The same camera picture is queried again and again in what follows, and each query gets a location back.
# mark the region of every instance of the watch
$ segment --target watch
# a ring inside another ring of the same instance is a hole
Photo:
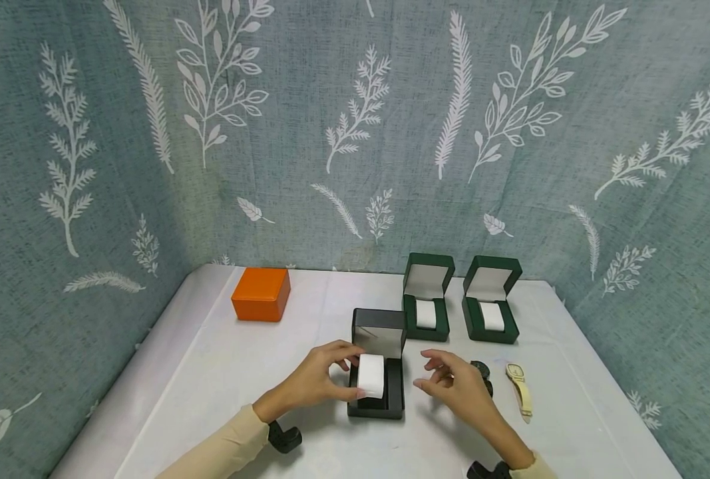
[[[522,415],[522,420],[525,420],[526,424],[530,424],[530,419],[533,415],[533,406],[530,402],[530,391],[528,390],[528,385],[525,383],[525,371],[522,367],[516,363],[509,363],[506,365],[506,375],[514,383],[517,389],[517,400],[520,403],[520,415]]]

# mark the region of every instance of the beige sleeve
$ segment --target beige sleeve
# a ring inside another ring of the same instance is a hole
[[[243,406],[217,432],[169,465],[158,479],[223,479],[251,462],[268,443],[269,426]]]
[[[527,469],[511,470],[512,479],[557,479],[555,474],[541,457],[541,454],[533,452],[536,462]]]

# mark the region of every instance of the curtain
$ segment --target curtain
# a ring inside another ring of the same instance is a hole
[[[214,261],[546,279],[710,478],[710,0],[0,0],[0,477]]]

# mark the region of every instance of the watch box lid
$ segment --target watch box lid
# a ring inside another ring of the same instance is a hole
[[[464,296],[479,301],[506,301],[521,274],[516,258],[475,256],[464,278]]]
[[[353,311],[353,344],[368,354],[384,358],[402,358],[405,346],[405,314],[386,309],[355,308]]]
[[[419,299],[445,296],[456,266],[446,254],[410,253],[403,278],[403,294]]]

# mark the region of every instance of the finger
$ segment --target finger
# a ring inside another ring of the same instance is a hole
[[[464,361],[464,359],[457,357],[454,353],[449,353],[440,349],[426,349],[421,351],[421,356],[429,359],[440,360],[442,364],[445,364],[445,366],[450,368],[451,372],[466,366],[466,361]]]
[[[331,399],[344,400],[344,402],[351,402],[351,400],[365,398],[365,391],[363,391],[363,389],[338,387],[337,385],[331,384],[328,397]]]
[[[329,361],[331,363],[335,363],[336,361],[341,361],[341,359],[349,358],[351,356],[358,356],[364,352],[365,349],[360,348],[359,346],[350,346],[346,348],[334,349],[326,354],[328,354]]]
[[[416,379],[413,382],[413,385],[421,389],[421,391],[424,391],[425,393],[429,394],[431,397],[438,398],[441,400],[445,397],[445,394],[447,392],[444,387],[427,381],[426,379]]]
[[[450,375],[450,368],[447,366],[439,367],[435,369],[435,372],[432,373],[432,377],[429,378],[429,381],[431,383],[439,383],[441,379],[445,379]]]
[[[354,344],[347,343],[344,339],[336,339],[335,341],[331,341],[328,344],[323,344],[318,347],[323,351],[333,351],[336,349],[348,348],[348,347],[352,347],[352,346],[354,346]]]

